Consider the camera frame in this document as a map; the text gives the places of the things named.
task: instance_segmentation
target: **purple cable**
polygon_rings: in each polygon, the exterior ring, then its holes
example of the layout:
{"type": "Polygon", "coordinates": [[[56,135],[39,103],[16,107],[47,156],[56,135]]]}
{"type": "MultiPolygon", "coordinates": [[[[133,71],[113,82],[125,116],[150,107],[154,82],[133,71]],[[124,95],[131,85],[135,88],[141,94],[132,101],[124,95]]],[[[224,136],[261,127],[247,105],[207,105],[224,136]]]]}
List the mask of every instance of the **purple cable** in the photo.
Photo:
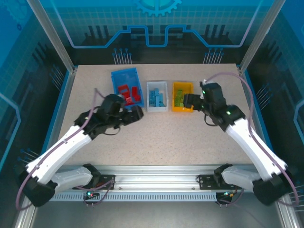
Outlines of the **purple cable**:
{"type": "Polygon", "coordinates": [[[17,197],[16,197],[16,209],[17,210],[25,210],[27,208],[29,208],[32,204],[27,205],[24,208],[20,207],[20,197],[22,194],[22,191],[24,189],[24,186],[26,185],[26,183],[28,182],[28,180],[30,179],[30,177],[32,176],[32,174],[39,169],[39,166],[43,163],[43,161],[52,153],[54,152],[56,149],[58,149],[62,144],[66,143],[68,140],[70,140],[71,138],[73,138],[76,134],[78,134],[81,130],[83,130],[85,128],[85,126],[89,123],[93,112],[94,112],[94,107],[95,107],[95,103],[96,103],[96,98],[97,95],[100,95],[102,98],[104,98],[104,96],[102,96],[102,94],[95,88],[94,89],[94,98],[93,98],[93,102],[92,102],[92,107],[90,110],[90,113],[88,115],[88,119],[84,122],[84,124],[77,130],[75,131],[73,134],[71,134],[69,137],[67,137],[66,139],[62,140],[60,143],[58,143],[52,150],[50,150],[39,162],[38,164],[35,166],[35,168],[33,168],[33,170],[27,175],[27,177],[24,179],[24,181],[22,182],[18,193],[17,193],[17,197]]]}
{"type": "MultiPolygon", "coordinates": [[[[108,190],[106,191],[105,195],[101,198],[101,200],[99,200],[97,203],[94,203],[94,204],[93,204],[93,205],[98,205],[98,204],[100,204],[102,201],[104,201],[104,199],[106,198],[107,194],[109,193],[109,191],[110,191],[110,189],[111,189],[111,187],[112,187],[113,182],[114,182],[114,180],[109,180],[107,183],[105,183],[105,184],[103,184],[102,186],[99,186],[99,187],[97,187],[97,188],[94,188],[94,189],[84,189],[84,188],[82,188],[82,187],[80,187],[80,186],[78,186],[78,187],[76,187],[76,188],[81,189],[81,190],[86,190],[86,191],[95,191],[95,190],[98,190],[98,189],[101,189],[101,188],[107,186],[107,185],[110,183],[110,186],[109,186],[108,190]]],[[[86,199],[85,199],[85,198],[84,198],[84,203],[85,203],[87,206],[90,205],[90,204],[88,204],[88,203],[86,202],[86,199]]]]}
{"type": "Polygon", "coordinates": [[[278,201],[279,203],[285,205],[285,206],[290,206],[290,207],[296,207],[299,205],[299,196],[298,193],[296,191],[295,185],[293,183],[293,181],[290,179],[290,177],[288,176],[288,174],[285,172],[285,170],[276,162],[276,160],[267,152],[267,150],[259,143],[259,141],[255,138],[255,136],[252,133],[252,129],[251,129],[251,119],[252,119],[252,115],[253,115],[253,106],[254,106],[254,102],[253,102],[253,94],[252,91],[250,89],[250,86],[248,85],[248,83],[239,75],[231,73],[231,72],[220,72],[217,73],[213,76],[211,76],[210,78],[208,78],[206,80],[206,82],[220,76],[220,75],[229,75],[229,76],[234,76],[237,77],[238,79],[240,79],[242,81],[242,83],[244,85],[246,85],[247,90],[249,92],[250,95],[250,109],[249,109],[249,116],[248,116],[248,130],[249,130],[249,134],[252,137],[252,139],[255,141],[255,143],[259,146],[259,148],[261,148],[261,150],[266,154],[266,156],[277,166],[277,168],[280,170],[281,173],[283,173],[283,175],[285,176],[286,180],[288,181],[288,183],[290,184],[290,187],[292,188],[293,192],[294,192],[294,197],[295,197],[295,205],[292,204],[287,204],[281,201],[278,201]]]}
{"type": "MultiPolygon", "coordinates": [[[[229,201],[227,201],[227,200],[223,200],[223,199],[220,199],[219,201],[222,201],[222,202],[224,202],[224,203],[227,203],[226,205],[228,206],[228,205],[231,205],[231,203],[229,203],[229,201]]],[[[249,214],[258,224],[260,224],[262,227],[264,227],[264,228],[266,228],[266,226],[264,226],[264,224],[260,221],[260,220],[258,220],[249,210],[247,210],[246,208],[244,208],[244,207],[241,207],[241,206],[239,206],[238,204],[234,204],[234,206],[235,207],[237,207],[237,208],[240,208],[241,210],[244,210],[247,214],[249,214]]]]}

